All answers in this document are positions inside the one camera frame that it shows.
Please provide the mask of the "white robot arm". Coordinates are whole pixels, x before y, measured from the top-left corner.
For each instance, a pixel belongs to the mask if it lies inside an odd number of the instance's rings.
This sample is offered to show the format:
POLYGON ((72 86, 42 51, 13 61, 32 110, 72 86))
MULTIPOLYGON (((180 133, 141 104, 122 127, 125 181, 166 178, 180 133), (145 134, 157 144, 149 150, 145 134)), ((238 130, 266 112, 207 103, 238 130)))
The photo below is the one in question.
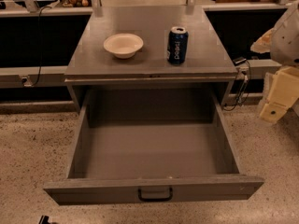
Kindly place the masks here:
POLYGON ((293 2, 273 28, 265 32, 250 47, 256 53, 270 53, 281 65, 299 65, 299 1, 293 2))

